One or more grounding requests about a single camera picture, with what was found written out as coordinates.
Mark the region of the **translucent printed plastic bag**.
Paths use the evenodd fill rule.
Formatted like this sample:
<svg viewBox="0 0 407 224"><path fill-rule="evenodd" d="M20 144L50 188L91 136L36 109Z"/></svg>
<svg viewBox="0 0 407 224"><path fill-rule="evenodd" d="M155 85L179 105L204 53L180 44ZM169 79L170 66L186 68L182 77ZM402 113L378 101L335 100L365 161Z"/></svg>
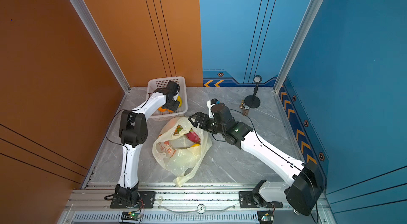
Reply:
<svg viewBox="0 0 407 224"><path fill-rule="evenodd" d="M174 135L177 126L183 130ZM192 147L191 142L185 134L193 130L201 139L199 147ZM165 170L171 172L176 178L174 184L182 187L196 175L206 153L212 146L209 133L192 126L187 117L171 119L161 130L159 137L153 143L152 154L158 164Z"/></svg>

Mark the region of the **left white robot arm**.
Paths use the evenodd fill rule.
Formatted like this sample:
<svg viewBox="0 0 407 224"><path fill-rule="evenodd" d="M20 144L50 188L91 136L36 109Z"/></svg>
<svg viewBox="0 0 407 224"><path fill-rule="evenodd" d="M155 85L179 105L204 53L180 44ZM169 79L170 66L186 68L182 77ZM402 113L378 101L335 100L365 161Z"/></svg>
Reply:
<svg viewBox="0 0 407 224"><path fill-rule="evenodd" d="M180 85L169 81L165 87L148 94L141 105L131 110L122 110L119 123L119 138L123 149L123 163L114 194L105 197L111 202L110 208L134 208L141 206L138 193L138 167L142 145L148 137L147 120L160 108L176 111Z"/></svg>

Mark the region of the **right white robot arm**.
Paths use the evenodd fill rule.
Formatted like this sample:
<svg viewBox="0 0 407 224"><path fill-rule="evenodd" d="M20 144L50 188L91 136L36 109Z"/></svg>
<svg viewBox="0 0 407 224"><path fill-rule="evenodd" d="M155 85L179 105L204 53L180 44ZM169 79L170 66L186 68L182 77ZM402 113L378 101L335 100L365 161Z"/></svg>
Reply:
<svg viewBox="0 0 407 224"><path fill-rule="evenodd" d="M257 207L269 208L274 202L286 200L297 213L305 216L318 209L324 179L315 162L303 162L285 154L263 139L253 124L237 122L229 108L217 99L209 101L208 114L197 112L188 120L195 128L222 135L228 144L253 155L283 179L281 186L267 180L255 186L252 198Z"/></svg>

